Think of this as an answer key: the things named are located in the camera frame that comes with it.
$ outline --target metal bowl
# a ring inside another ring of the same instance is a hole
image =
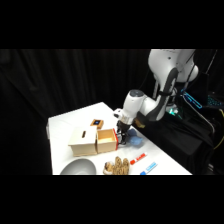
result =
[[[78,159],[66,166],[60,175],[96,175],[96,167],[88,159]]]

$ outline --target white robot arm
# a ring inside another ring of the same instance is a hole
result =
[[[121,131],[123,142],[138,112],[149,121],[159,121],[166,112],[175,83],[193,81],[197,77],[198,68],[194,65],[194,52],[195,49],[152,49],[148,63],[160,86],[159,96],[153,100],[141,90],[131,90],[128,93],[123,110],[114,111],[114,116],[119,119],[118,132]]]

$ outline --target white table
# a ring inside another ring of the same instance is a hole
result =
[[[117,118],[112,113],[113,111],[107,105],[98,103],[49,119],[53,175],[60,175],[69,163],[81,158],[91,160],[96,166],[97,175],[103,175],[103,167],[106,162],[115,161],[117,156],[122,160],[127,158],[131,161],[145,152],[148,153],[148,156],[130,167],[130,175],[139,175],[153,162],[156,162],[158,166],[148,175],[191,175],[138,131],[138,136],[143,138],[141,146],[127,144],[126,146],[119,146],[115,152],[73,157],[72,149],[68,146],[73,129],[80,126],[90,126],[94,119],[100,119],[104,120],[102,130],[111,128],[117,130]]]

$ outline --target black backdrop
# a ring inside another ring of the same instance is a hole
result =
[[[215,49],[195,58],[206,71]],[[150,49],[1,49],[0,174],[51,174],[49,117],[98,102],[122,107],[148,73]],[[224,51],[209,70],[210,90],[224,95]],[[152,95],[149,73],[143,91]]]

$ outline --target blue marker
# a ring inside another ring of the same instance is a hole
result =
[[[143,171],[142,173],[140,173],[140,175],[146,175],[148,174],[149,172],[151,172],[155,167],[157,167],[158,164],[156,163],[153,163],[152,165],[150,165],[148,168],[146,168],[145,171]]]

